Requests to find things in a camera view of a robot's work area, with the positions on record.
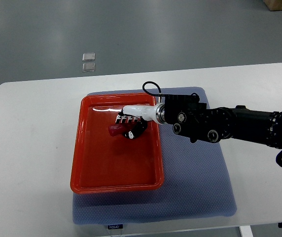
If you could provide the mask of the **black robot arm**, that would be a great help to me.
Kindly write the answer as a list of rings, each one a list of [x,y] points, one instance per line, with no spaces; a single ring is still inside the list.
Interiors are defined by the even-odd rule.
[[[136,139],[153,121],[171,124],[173,133],[188,137],[191,143],[218,143],[234,138],[280,149],[276,163],[282,167],[282,112],[252,111],[244,105],[235,108],[207,108],[196,93],[190,95],[155,94],[159,102],[154,106],[127,105],[109,126],[111,136],[123,135]]]

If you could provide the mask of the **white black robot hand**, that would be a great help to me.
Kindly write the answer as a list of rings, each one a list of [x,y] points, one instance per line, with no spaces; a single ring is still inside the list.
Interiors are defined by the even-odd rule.
[[[117,115],[115,123],[124,123],[125,138],[136,139],[147,129],[147,121],[161,122],[160,108],[161,105],[126,105],[122,109],[124,116]]]

